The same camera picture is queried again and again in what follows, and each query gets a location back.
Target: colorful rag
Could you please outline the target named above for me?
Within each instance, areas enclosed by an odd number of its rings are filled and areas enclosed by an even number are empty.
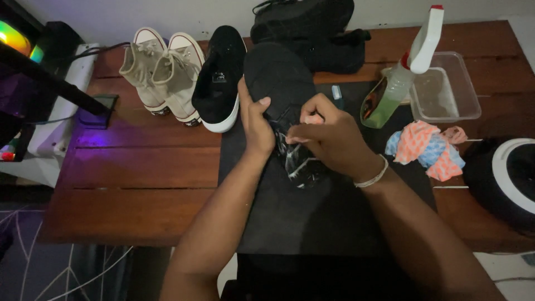
[[[464,161],[453,144],[465,142],[466,134],[455,126],[440,133],[438,127],[415,121],[395,132],[386,143],[385,154],[403,165],[418,160],[426,174],[439,181],[461,175]]]

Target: black slip-on sneaker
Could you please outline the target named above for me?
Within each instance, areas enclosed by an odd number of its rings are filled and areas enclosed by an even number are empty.
[[[353,15],[353,0],[268,0],[253,8],[254,44],[297,37],[330,37],[344,31]]]
[[[243,39],[232,26],[218,27],[208,42],[208,55],[199,72],[192,105],[212,132],[226,132],[236,122],[240,107],[238,81],[243,76],[246,53]]]
[[[332,37],[279,41],[301,58],[311,72],[356,73],[364,64],[365,41],[371,39],[362,29]]]
[[[244,76],[254,102],[269,96],[264,113],[276,136],[276,152],[289,179],[299,188],[311,187],[326,167],[301,144],[286,144],[286,134],[299,124],[301,107],[314,95],[312,73],[289,49],[277,43],[260,43],[245,57]]]

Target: person's left hand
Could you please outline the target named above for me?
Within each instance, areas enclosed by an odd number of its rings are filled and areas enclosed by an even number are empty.
[[[271,99],[265,97],[253,102],[244,77],[238,83],[238,96],[240,97],[241,121],[247,137],[246,153],[267,160],[275,148],[275,134],[262,113],[271,104]]]

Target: spray bottle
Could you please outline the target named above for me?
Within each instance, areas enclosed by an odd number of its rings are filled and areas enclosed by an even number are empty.
[[[362,103],[362,124],[374,129],[382,128],[409,93],[416,75],[429,69],[440,40],[443,19],[442,5],[431,6],[429,15],[414,39],[410,51],[403,55],[398,64],[382,78]]]

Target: wooden table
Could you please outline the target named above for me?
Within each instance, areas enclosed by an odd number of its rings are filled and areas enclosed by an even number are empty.
[[[371,30],[366,63],[351,75],[315,74],[316,83],[370,81],[410,47],[419,28]],[[200,43],[206,50],[207,42]],[[458,122],[471,139],[535,138],[535,78],[507,21],[444,25],[437,51],[464,56],[483,111]],[[99,55],[87,93],[119,94],[110,127],[76,127],[41,229],[49,243],[176,245],[217,186],[221,135],[152,116],[118,70],[124,51]],[[441,128],[452,124],[440,124]],[[461,145],[464,151],[470,142]],[[464,185],[462,177],[435,186]],[[520,252],[535,240],[481,208],[468,189],[434,188],[438,213],[474,250]]]

